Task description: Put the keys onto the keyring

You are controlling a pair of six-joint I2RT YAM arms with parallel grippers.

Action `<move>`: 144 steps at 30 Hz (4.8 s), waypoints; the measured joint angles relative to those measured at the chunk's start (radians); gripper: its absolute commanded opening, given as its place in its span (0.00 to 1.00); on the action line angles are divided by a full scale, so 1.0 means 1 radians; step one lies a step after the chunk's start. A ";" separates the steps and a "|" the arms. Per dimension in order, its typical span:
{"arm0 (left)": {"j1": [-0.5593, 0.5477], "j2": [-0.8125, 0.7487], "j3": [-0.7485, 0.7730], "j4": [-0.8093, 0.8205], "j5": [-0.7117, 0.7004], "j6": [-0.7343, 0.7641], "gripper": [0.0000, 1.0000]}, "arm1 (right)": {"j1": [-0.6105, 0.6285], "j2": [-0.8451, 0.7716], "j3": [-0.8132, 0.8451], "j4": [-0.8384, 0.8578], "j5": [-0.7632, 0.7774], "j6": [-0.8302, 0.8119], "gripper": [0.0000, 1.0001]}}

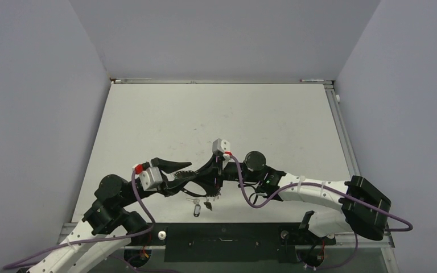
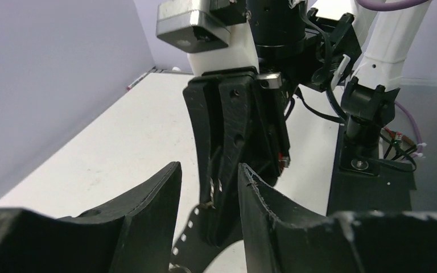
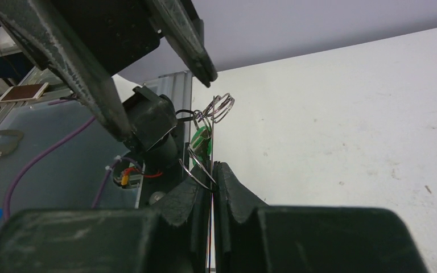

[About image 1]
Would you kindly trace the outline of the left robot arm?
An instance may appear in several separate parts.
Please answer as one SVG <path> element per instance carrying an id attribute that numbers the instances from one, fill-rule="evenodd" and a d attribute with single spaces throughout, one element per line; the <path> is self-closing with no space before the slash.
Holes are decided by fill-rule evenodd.
<path id="1" fill-rule="evenodd" d="M 107 175 L 99 183 L 95 201 L 74 229 L 56 246 L 37 253 L 41 260 L 15 265 L 19 272 L 89 272 L 119 248 L 145 241 L 156 223 L 143 203 L 154 193 L 176 194 L 189 178 L 169 180 L 168 174 L 191 166 L 160 158 L 136 164 L 131 179 Z"/>

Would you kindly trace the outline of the key with grey tag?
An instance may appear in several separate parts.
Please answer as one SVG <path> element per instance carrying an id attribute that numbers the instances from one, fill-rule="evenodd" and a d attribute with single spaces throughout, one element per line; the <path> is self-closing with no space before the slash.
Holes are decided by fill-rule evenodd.
<path id="1" fill-rule="evenodd" d="M 200 200 L 198 198 L 187 198 L 187 201 L 190 201 L 194 204 L 193 216 L 199 217 L 201 212 Z"/>

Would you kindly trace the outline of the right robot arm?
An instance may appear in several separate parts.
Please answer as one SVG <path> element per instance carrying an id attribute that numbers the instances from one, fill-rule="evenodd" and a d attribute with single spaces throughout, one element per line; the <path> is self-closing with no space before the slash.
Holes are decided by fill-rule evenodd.
<path id="1" fill-rule="evenodd" d="M 251 151 L 238 164 L 232 161 L 230 152 L 213 155 L 192 177 L 207 197 L 218 196 L 224 181 L 236 181 L 239 187 L 254 186 L 267 201 L 298 201 L 325 207 L 323 213 L 304 216 L 307 222 L 298 230 L 305 243 L 345 232 L 380 241 L 386 231 L 384 213 L 390 210 L 391 201 L 362 176 L 353 175 L 346 181 L 295 176 L 273 169 L 266 164 L 264 154 Z"/>

